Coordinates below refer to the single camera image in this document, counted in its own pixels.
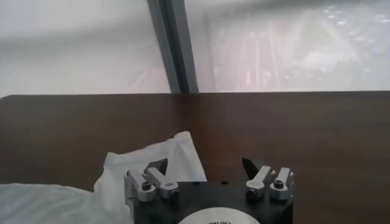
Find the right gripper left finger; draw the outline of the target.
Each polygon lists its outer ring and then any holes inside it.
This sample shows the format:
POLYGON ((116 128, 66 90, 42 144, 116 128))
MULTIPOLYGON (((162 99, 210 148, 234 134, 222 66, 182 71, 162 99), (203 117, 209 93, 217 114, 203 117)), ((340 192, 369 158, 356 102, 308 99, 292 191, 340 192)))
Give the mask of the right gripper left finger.
POLYGON ((124 175, 125 202, 151 202, 157 194, 162 199, 176 201, 179 197, 179 184, 166 179, 167 167, 168 159, 165 158, 150 162, 142 172, 128 170, 124 175))

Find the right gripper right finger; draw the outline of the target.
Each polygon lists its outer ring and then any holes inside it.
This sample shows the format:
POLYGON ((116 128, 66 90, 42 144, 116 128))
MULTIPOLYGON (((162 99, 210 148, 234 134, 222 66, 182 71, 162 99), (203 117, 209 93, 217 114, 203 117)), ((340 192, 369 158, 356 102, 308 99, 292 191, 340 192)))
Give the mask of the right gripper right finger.
POLYGON ((277 173, 271 166, 243 158, 243 167, 248 180, 245 183, 246 198, 257 201, 266 193, 271 200, 287 201, 294 196, 294 173, 282 167, 277 173))

